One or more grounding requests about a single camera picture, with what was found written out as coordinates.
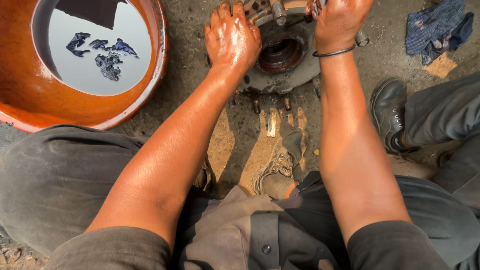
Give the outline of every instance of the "black rubber bracelet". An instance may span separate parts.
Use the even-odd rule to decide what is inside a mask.
[[[353,44],[352,47],[350,48],[347,48],[347,49],[343,49],[343,50],[339,50],[339,51],[335,51],[335,52],[330,52],[330,53],[325,53],[325,54],[318,54],[317,52],[314,52],[312,55],[314,57],[327,57],[327,56],[332,56],[332,55],[337,55],[337,54],[341,54],[341,53],[344,53],[344,52],[347,52],[347,51],[351,51],[355,48],[355,44]]]

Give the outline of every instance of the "forearm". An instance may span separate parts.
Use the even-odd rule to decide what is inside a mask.
[[[320,59],[320,171],[345,243],[363,226],[410,221],[386,152],[368,116],[353,53]]]
[[[205,159],[218,117],[240,79],[229,70],[212,68],[155,131],[125,167],[87,231],[138,227],[162,236],[173,249],[183,203]]]

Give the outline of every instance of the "dirt ground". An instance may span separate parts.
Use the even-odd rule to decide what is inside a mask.
[[[168,19],[170,59],[167,75],[154,98],[128,123],[113,131],[125,135],[152,134],[157,127],[195,90],[208,72],[202,27],[208,22],[210,10],[218,0],[162,0]],[[466,12],[473,12],[474,33],[458,51],[447,52],[434,67],[425,70],[421,57],[409,56],[405,50],[407,15],[418,12],[423,0],[377,0],[372,6],[365,30],[371,43],[356,48],[355,59],[365,97],[385,78],[396,76],[407,82],[409,94],[427,87],[480,71],[480,2],[465,0]],[[250,178],[266,163],[275,142],[292,127],[303,128],[310,143],[300,165],[295,168],[296,179],[303,179],[317,169],[321,130],[321,104],[311,83],[290,93],[291,111],[285,111],[278,96],[261,96],[262,113],[255,115],[248,97],[236,95],[235,108],[225,108],[220,115],[208,150],[208,157],[217,180],[238,184],[252,194]],[[271,108],[278,109],[275,138],[267,137],[266,124]],[[24,134],[0,125],[0,151]],[[412,160],[438,169],[439,153],[458,147],[458,142],[424,148],[409,154]],[[12,240],[0,237],[0,270],[42,269],[46,258]]]

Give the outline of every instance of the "dirty sneaker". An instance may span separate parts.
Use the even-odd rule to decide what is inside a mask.
[[[295,182],[293,168],[300,162],[308,144],[308,134],[294,128],[283,135],[274,146],[270,161],[261,166],[252,177],[256,194],[268,194],[273,199],[283,199]]]
[[[405,130],[405,103],[407,86],[398,78],[381,82],[370,99],[373,124],[389,154],[409,152],[402,143]]]

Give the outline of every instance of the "oily hand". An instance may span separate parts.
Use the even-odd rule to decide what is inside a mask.
[[[204,35],[212,66],[231,68],[240,75],[255,64],[262,48],[260,30],[247,22],[241,0],[235,1],[233,12],[227,1],[214,8]]]
[[[317,22],[315,46],[318,53],[351,47],[372,2],[373,0],[308,0],[307,15],[312,15]]]

